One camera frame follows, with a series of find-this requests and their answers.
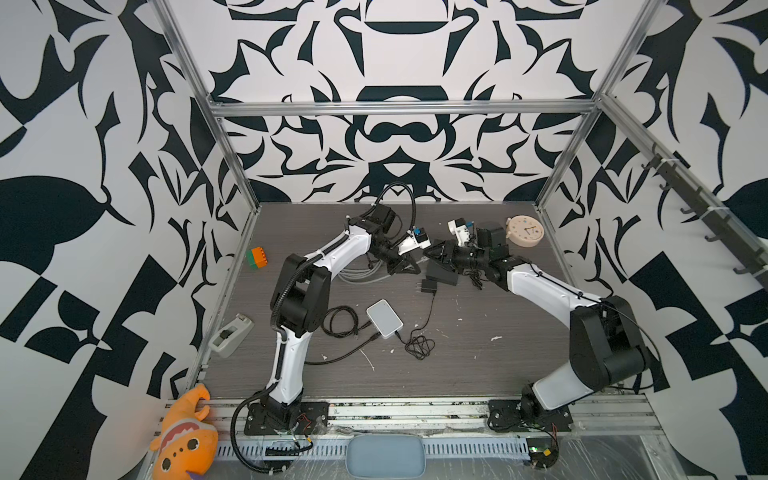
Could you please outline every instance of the clock face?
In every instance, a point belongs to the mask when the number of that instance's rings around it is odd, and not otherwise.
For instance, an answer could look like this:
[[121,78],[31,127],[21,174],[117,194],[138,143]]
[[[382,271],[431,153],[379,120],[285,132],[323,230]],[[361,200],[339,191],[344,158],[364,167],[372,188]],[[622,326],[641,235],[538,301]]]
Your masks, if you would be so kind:
[[538,220],[526,215],[512,218],[508,228],[513,235],[523,240],[540,240],[544,236],[544,229]]

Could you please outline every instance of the aluminum frame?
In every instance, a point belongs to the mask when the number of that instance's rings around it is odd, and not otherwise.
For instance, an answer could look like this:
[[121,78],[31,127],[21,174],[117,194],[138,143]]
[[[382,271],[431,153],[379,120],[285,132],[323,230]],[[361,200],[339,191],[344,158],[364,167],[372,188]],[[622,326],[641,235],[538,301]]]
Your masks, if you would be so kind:
[[240,276],[240,270],[243,268],[243,260],[248,251],[250,239],[253,236],[253,229],[256,227],[256,220],[259,218],[260,213],[261,207],[258,207],[255,212],[248,215],[248,220],[246,220],[245,226],[243,227],[243,234],[240,237],[240,242],[237,244],[237,250],[235,250],[235,256],[232,259],[230,269],[227,271],[227,277],[224,279],[224,287],[221,289],[221,292],[219,292],[215,313],[211,317],[208,328],[203,334],[203,340],[200,343],[200,348],[197,349],[194,363],[190,366],[187,376],[185,377],[184,392],[190,391],[197,382],[205,378],[205,370],[210,358],[210,346],[208,345],[208,342],[210,342],[211,337],[221,327],[224,311],[227,309],[227,304],[229,303],[230,295],[237,282],[237,277]]
[[219,118],[287,115],[374,115],[374,114],[511,114],[585,113],[594,100],[447,100],[447,101],[340,101],[296,103],[214,102],[210,108]]
[[554,225],[552,225],[552,220],[550,220],[549,214],[547,214],[546,209],[539,207],[535,207],[535,209],[538,213],[538,219],[541,222],[541,226],[544,228],[544,233],[549,238],[549,244],[552,247],[552,250],[554,250],[554,257],[558,260],[560,270],[563,271],[565,282],[569,285],[576,286],[576,279],[571,272],[571,266],[568,265],[568,262],[565,259],[563,249],[560,248],[560,243],[558,242],[556,235],[557,231],[554,228]]
[[197,106],[200,108],[200,112],[203,114],[208,130],[214,136],[214,140],[221,148],[221,153],[224,156],[224,161],[227,162],[227,166],[230,168],[232,175],[235,177],[237,187],[240,188],[240,192],[245,197],[245,201],[252,212],[256,212],[259,207],[259,201],[256,199],[256,195],[253,193],[253,189],[250,187],[245,171],[243,170],[243,164],[240,163],[240,157],[237,156],[230,139],[227,136],[227,132],[221,126],[220,120],[214,116],[210,108],[210,102],[208,101],[208,90],[205,88],[203,79],[200,78],[199,70],[195,65],[192,54],[187,48],[187,43],[184,41],[184,36],[179,28],[178,21],[174,16],[173,10],[167,3],[167,0],[149,0],[154,14],[157,20],[160,22],[160,26],[163,29],[165,41],[168,43],[170,51],[176,56],[179,61],[179,68],[181,73],[184,74],[184,79],[192,90]]
[[547,177],[547,181],[544,182],[543,188],[538,193],[535,202],[537,207],[541,209],[547,207],[547,202],[552,198],[554,192],[557,191],[565,172],[571,168],[571,164],[576,158],[578,149],[581,148],[581,145],[587,140],[587,136],[592,131],[594,124],[598,122],[600,114],[600,110],[597,105],[595,105],[588,114],[582,115],[581,121],[571,135],[571,138],[568,140],[568,144],[565,146],[563,153],[560,154],[555,162],[552,173]]
[[627,110],[619,100],[610,94],[602,94],[598,98],[598,107],[611,119],[621,133],[627,135],[632,144],[649,160],[655,154],[662,158],[674,158],[661,142],[648,131],[646,127]]
[[552,170],[552,174],[547,179],[544,188],[541,189],[541,192],[536,199],[536,204],[539,207],[546,207],[547,202],[552,198],[554,192],[557,191],[565,172],[568,171],[574,158],[576,158],[578,148],[584,143],[589,132],[592,130],[594,123],[600,117],[598,100],[606,93],[613,91],[616,84],[621,80],[624,72],[627,70],[629,62],[637,54],[640,46],[645,41],[651,23],[656,18],[661,7],[666,4],[667,0],[646,0],[641,7],[640,13],[637,15],[630,31],[621,43],[619,51],[611,62],[611,66],[608,68],[603,81],[592,96],[596,109],[581,119],[581,123],[576,127],[574,134],[571,135],[571,140],[568,142],[565,150],[563,150],[563,153],[558,157],[557,163]]
[[[328,402],[329,427],[327,435],[347,435],[349,432],[399,431],[430,436],[521,436],[546,437],[539,431],[497,434],[486,429],[488,401],[520,399],[519,396],[476,397],[389,397],[389,398],[312,398],[306,402]],[[229,435],[232,415],[243,399],[212,399],[208,405],[208,421],[221,435]],[[574,429],[560,435],[664,435],[664,431],[645,395],[597,394],[571,406]],[[280,439],[286,435],[244,435],[246,415],[240,412],[235,422],[238,439]],[[160,435],[161,423],[155,435]]]

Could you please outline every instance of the power adapter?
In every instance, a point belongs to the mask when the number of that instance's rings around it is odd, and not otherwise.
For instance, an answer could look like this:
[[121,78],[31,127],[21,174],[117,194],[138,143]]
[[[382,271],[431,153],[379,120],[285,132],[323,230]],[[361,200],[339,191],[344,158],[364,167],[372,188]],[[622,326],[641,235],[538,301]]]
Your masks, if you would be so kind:
[[437,280],[422,280],[422,292],[435,295],[437,293]]

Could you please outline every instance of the wooden tabletop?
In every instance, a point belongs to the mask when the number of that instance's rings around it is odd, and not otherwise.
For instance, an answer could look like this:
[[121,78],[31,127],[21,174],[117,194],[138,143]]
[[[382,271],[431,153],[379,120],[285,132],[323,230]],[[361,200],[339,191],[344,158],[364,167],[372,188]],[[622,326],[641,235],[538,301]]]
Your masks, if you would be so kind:
[[[256,325],[230,358],[211,356],[204,382],[213,397],[243,398],[266,385],[276,338],[270,328],[269,303],[283,261],[291,253],[305,255],[323,246],[342,231],[347,214],[355,216],[366,208],[355,204],[263,205],[250,248],[263,247],[269,264],[262,269],[243,265],[224,316],[228,323],[242,313]],[[408,204],[392,208],[409,222]],[[419,204],[416,226],[425,228],[435,242],[451,237],[448,222],[459,217],[504,224],[507,217],[523,214],[537,216],[530,204]],[[510,244],[510,251],[564,278],[547,237],[532,248]],[[420,252],[415,250],[416,259]],[[365,265],[360,258],[351,266]],[[337,278],[331,284],[329,305],[353,307],[362,324],[368,320],[366,308],[386,299],[405,324],[401,335],[407,338],[416,325],[426,321],[432,300],[419,289],[423,270],[418,276],[400,274],[369,285],[349,285]],[[350,326],[345,313],[334,321],[337,330]],[[332,338],[318,329],[307,360],[341,356],[368,339],[374,328],[363,330],[358,338],[345,339]],[[340,362],[305,366],[304,396],[518,395],[523,385],[568,359],[565,326],[533,303],[492,283],[478,291],[466,276],[460,277],[458,286],[439,284],[432,318],[421,333],[435,340],[432,354],[423,361],[406,353],[393,336],[377,339]]]

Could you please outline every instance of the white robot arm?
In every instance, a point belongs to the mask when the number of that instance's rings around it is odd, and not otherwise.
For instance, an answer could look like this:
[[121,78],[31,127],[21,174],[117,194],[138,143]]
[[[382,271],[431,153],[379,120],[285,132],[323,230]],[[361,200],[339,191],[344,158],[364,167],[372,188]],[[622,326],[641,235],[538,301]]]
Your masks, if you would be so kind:
[[427,247],[429,238],[423,229],[412,227],[391,241],[385,234],[394,219],[392,209],[374,204],[363,215],[348,218],[347,228],[320,249],[285,260],[270,304],[277,345],[268,387],[276,387],[261,401],[267,424],[275,430],[290,430],[296,423],[307,348],[328,310],[336,275],[366,253],[384,261],[389,274],[420,273],[409,252]]
[[522,421],[533,422],[650,365],[650,354],[624,299],[584,294],[530,260],[511,255],[504,229],[497,223],[476,226],[470,241],[459,243],[439,242],[425,255],[458,273],[482,270],[488,280],[532,301],[570,330],[568,361],[523,390]]

